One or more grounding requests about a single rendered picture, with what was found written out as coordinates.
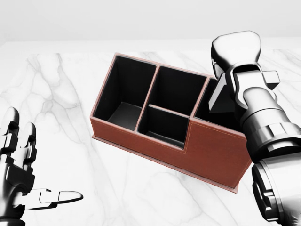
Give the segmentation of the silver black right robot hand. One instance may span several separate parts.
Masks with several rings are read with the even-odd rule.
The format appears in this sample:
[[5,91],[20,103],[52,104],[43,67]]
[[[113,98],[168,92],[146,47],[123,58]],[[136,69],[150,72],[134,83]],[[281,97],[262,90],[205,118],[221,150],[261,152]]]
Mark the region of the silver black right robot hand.
[[279,76],[261,69],[260,53],[260,37],[252,31],[221,35],[212,42],[211,59],[218,83],[208,102],[210,112],[233,112],[235,106],[247,109],[243,93],[249,88],[264,89],[277,100],[273,89],[280,82]]

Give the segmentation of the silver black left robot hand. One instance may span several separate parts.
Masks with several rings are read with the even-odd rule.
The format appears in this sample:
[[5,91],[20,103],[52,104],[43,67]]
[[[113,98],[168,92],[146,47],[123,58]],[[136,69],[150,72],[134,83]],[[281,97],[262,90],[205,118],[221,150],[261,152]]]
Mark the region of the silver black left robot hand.
[[76,191],[33,188],[35,176],[31,164],[37,155],[36,127],[28,122],[21,139],[18,132],[19,112],[10,107],[0,125],[0,219],[21,220],[25,209],[52,209],[82,200],[83,195]]

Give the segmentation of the red-brown desk caddy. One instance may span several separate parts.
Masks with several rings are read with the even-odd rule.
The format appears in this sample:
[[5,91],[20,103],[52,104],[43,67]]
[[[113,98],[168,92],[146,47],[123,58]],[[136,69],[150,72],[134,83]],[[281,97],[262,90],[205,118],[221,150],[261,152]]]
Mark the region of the red-brown desk caddy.
[[90,115],[93,138],[236,193],[251,164],[231,113],[210,113],[216,80],[116,54]]

